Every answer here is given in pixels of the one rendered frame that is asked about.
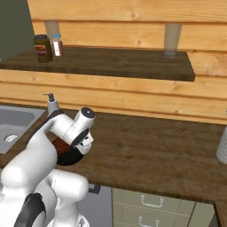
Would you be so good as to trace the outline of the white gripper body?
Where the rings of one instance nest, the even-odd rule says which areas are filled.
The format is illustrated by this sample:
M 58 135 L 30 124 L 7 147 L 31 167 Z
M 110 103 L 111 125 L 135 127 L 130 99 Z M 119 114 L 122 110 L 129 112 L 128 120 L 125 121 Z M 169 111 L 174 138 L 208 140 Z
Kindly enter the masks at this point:
M 85 155 L 90 151 L 93 141 L 94 139 L 91 133 L 88 133 L 88 135 L 82 140 L 82 142 L 77 145 L 77 149 L 80 151 L 81 154 Z

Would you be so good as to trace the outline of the black bowl with red inside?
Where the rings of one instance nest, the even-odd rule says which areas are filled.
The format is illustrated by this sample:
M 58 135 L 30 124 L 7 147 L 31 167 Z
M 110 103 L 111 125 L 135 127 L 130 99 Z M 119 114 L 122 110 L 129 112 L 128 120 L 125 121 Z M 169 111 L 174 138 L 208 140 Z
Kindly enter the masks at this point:
M 57 150 L 57 164 L 60 166 L 74 165 L 84 157 L 84 155 L 81 154 L 77 148 L 73 148 L 71 145 L 68 145 L 60 138 L 56 138 L 52 141 L 52 143 Z

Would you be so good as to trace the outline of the dark green cabinet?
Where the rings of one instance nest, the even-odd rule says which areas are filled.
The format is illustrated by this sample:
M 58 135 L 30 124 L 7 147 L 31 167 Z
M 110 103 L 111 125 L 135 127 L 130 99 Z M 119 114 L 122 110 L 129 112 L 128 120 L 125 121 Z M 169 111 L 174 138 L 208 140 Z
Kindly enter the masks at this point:
M 0 0 L 0 62 L 34 46 L 27 0 Z

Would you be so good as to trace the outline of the white soap dispenser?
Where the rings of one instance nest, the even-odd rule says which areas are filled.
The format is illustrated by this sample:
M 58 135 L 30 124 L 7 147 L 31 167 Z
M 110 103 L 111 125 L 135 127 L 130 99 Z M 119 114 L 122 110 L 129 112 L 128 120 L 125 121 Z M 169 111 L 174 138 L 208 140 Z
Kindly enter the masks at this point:
M 54 98 L 54 95 L 52 93 L 47 94 L 48 99 L 48 114 L 51 114 L 53 111 L 59 110 L 59 103 Z

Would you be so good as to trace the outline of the grey dishwasher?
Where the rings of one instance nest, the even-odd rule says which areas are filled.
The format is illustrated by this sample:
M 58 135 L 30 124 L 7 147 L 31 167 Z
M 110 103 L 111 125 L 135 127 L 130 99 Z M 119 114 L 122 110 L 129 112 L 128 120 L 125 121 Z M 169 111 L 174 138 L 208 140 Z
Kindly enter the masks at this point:
M 79 211 L 90 227 L 113 227 L 113 200 L 110 187 L 89 184 L 89 192 L 78 203 Z

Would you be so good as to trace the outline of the pale green drawer front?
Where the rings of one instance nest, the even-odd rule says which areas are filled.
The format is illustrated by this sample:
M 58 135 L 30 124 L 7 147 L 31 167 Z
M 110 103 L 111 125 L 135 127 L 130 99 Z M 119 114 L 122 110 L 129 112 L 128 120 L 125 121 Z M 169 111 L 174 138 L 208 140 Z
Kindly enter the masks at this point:
M 113 201 L 133 207 L 142 207 L 177 215 L 189 215 L 194 202 L 143 192 L 133 192 L 113 188 Z
M 173 215 L 138 207 L 113 204 L 113 221 L 121 226 L 140 227 L 138 217 L 159 220 L 160 227 L 188 227 L 190 217 L 185 215 Z

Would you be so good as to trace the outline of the grey steel sink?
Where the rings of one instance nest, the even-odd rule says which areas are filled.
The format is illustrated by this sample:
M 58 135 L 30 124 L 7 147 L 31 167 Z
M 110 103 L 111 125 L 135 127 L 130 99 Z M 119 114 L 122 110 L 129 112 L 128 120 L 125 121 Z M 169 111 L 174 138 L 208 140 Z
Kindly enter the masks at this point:
M 43 113 L 43 109 L 0 105 L 0 154 L 6 154 Z

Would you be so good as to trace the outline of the dark wooden shelf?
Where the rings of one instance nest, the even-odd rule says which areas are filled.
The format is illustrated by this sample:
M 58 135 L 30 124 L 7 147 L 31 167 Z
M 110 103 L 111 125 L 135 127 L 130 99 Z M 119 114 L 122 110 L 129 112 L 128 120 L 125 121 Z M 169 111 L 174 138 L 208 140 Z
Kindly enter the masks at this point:
M 0 69 L 180 82 L 195 80 L 185 51 L 67 47 L 61 57 L 40 63 L 35 50 L 30 49 L 1 62 Z

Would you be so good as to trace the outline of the brown jar with label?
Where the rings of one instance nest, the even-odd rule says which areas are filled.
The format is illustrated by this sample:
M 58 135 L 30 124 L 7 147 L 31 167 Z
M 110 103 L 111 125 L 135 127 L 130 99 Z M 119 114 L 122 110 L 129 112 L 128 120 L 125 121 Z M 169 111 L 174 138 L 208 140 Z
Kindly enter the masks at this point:
M 40 63 L 52 61 L 51 44 L 47 35 L 35 36 L 35 53 Z

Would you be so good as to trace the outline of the pale green cupboard door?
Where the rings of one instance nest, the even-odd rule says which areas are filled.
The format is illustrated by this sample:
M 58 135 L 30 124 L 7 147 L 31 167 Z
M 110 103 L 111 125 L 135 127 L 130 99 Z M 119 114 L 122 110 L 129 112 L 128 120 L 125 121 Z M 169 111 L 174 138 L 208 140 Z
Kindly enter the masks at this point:
M 197 202 L 188 227 L 218 227 L 214 206 Z

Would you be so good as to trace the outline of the white patterned container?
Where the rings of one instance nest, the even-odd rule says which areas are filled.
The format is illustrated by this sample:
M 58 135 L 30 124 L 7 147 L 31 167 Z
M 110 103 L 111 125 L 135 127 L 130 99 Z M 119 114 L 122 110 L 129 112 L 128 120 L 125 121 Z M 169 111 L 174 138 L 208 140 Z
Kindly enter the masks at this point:
M 223 131 L 220 143 L 218 145 L 216 157 L 221 163 L 227 164 L 227 126 Z

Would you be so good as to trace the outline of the pale shelf bracket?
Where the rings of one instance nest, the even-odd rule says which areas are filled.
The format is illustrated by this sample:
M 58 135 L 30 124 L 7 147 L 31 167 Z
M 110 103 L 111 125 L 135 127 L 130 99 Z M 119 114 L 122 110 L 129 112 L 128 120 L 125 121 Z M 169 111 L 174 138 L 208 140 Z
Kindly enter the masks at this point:
M 164 34 L 164 54 L 166 56 L 175 56 L 178 42 L 182 31 L 180 23 L 166 23 Z
M 51 46 L 53 46 L 52 35 L 59 33 L 59 23 L 57 21 L 47 20 L 44 22 L 44 25 L 45 25 L 45 29 L 46 29 L 46 35 L 50 39 Z

